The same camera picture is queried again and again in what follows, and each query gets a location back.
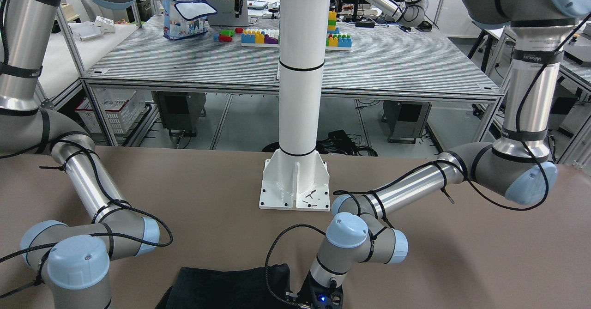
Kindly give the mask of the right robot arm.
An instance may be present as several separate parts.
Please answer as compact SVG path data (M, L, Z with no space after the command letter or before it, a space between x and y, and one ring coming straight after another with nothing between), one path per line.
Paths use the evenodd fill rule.
M124 9L135 0L93 0ZM95 152L95 143L76 123L35 101L54 19L61 0L1 0L1 157L48 156L72 183L90 222L42 221L23 235L21 256L46 284L56 309L111 309L110 265L147 254L161 242L164 223L133 208Z

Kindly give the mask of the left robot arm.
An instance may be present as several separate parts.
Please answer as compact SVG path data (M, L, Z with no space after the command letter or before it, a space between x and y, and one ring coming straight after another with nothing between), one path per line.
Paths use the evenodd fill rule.
M544 141L563 48L590 18L590 0L462 0L481 26L509 24L515 50L505 78L508 99L501 137L459 145L391 183L365 192L336 191L333 220L292 305L340 309L342 284L355 263L397 264L408 253L405 235L387 214L451 184L476 183L525 212L541 205L558 169Z

